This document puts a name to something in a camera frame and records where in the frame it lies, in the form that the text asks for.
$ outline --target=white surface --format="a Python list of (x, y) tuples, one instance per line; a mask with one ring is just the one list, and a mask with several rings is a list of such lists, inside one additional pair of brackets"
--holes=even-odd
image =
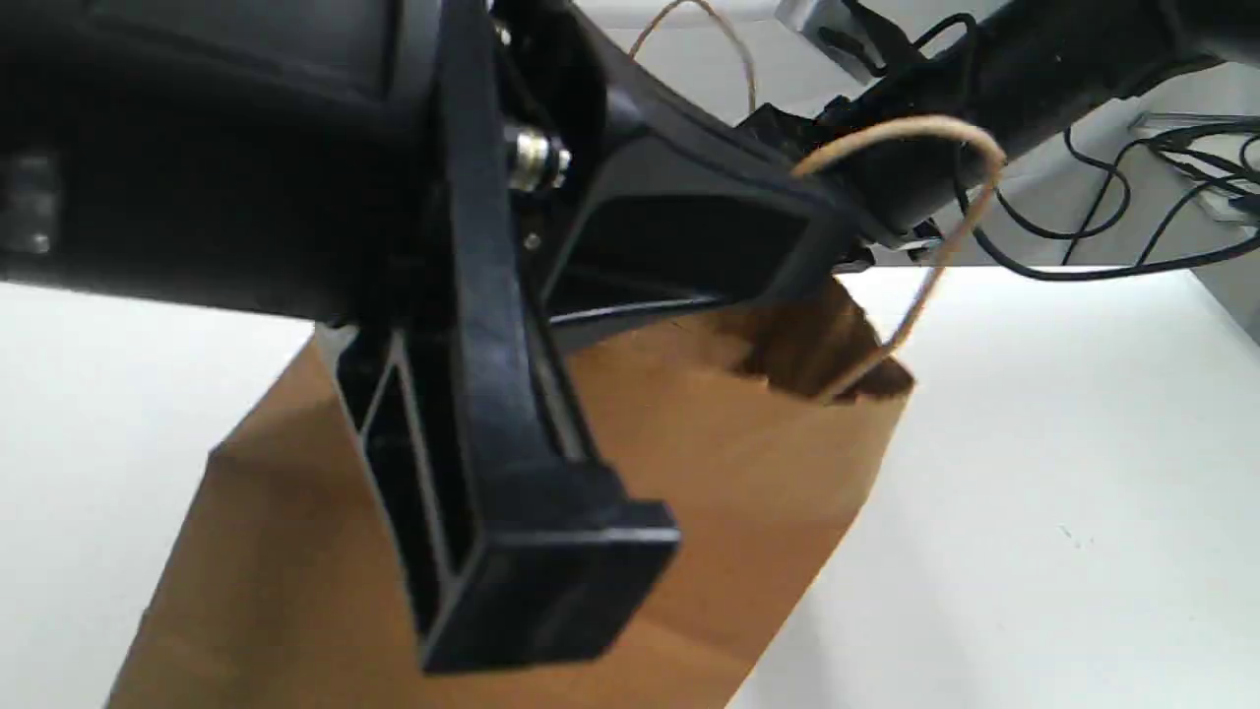
[(100, 706), (207, 453), (310, 325), (4, 285), (0, 326), (0, 706)]
[[(849, 280), (885, 327), (920, 273)], [(871, 504), (735, 709), (1260, 706), (1260, 350), (1191, 276), (946, 277)]]
[[(887, 327), (921, 273), (849, 281)], [(0, 287), (0, 706), (98, 706), (301, 322)], [(1187, 275), (951, 273), (874, 497), (736, 709), (1260, 706), (1260, 351)]]

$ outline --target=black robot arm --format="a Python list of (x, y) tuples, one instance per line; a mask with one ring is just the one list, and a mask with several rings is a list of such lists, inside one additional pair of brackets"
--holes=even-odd
[(0, 0), (0, 275), (330, 325), (423, 669), (590, 659), (679, 535), (601, 461), (559, 351), (808, 293), (949, 198), (953, 152), (920, 141), (791, 178), (830, 137), (945, 112), (1019, 154), (1254, 55), (1257, 20), (1017, 0), (965, 102), (960, 48), (910, 53), (736, 130), (564, 0)]

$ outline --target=brown paper bag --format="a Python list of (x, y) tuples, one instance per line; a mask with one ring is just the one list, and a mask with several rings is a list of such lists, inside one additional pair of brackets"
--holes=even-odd
[(867, 499), (912, 387), (838, 285), (571, 358), (604, 456), (682, 552), (609, 655), (425, 678), (391, 539), (314, 346), (210, 457), (112, 709), (721, 708)]

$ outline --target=white table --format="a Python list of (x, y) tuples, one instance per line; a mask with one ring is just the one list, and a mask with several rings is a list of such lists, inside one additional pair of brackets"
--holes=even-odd
[[(850, 286), (883, 326), (917, 285)], [(0, 287), (0, 706), (100, 705), (289, 320)], [(1189, 276), (946, 278), (867, 511), (737, 709), (1260, 706), (1260, 350)]]

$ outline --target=paper bag handle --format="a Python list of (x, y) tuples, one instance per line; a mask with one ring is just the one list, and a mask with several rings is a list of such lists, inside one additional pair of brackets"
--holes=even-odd
[(963, 244), (963, 239), (966, 234), (971, 233), (971, 229), (980, 222), (980, 218), (984, 217), (985, 210), (988, 210), (989, 204), (993, 201), (998, 180), (1002, 176), (1002, 167), (1007, 164), (1007, 154), (988, 131), (966, 121), (960, 121), (953, 116), (915, 116), (882, 122), (833, 140), (810, 152), (793, 169), (793, 175), (795, 176), (810, 175), (877, 142), (919, 136), (945, 137), (971, 145), (984, 155), (988, 176), (980, 196), (971, 204), (963, 220), (954, 227), (954, 230), (945, 237), (936, 249), (936, 258), (932, 262), (931, 271), (924, 278), (924, 283), (919, 286), (919, 292), (910, 301), (910, 309), (906, 311), (906, 316), (902, 317), (901, 324), (892, 332), (892, 336), (867, 354), (857, 365), (837, 378), (820, 395), (825, 402), (832, 402), (853, 389), (853, 387), (874, 372), (876, 368), (892, 358), (892, 354), (910, 337), (910, 332), (914, 331), (919, 317), (924, 314), (927, 301), (931, 300), (936, 286), (945, 275), (945, 268), (949, 267), (950, 261), (953, 261), (959, 247)]

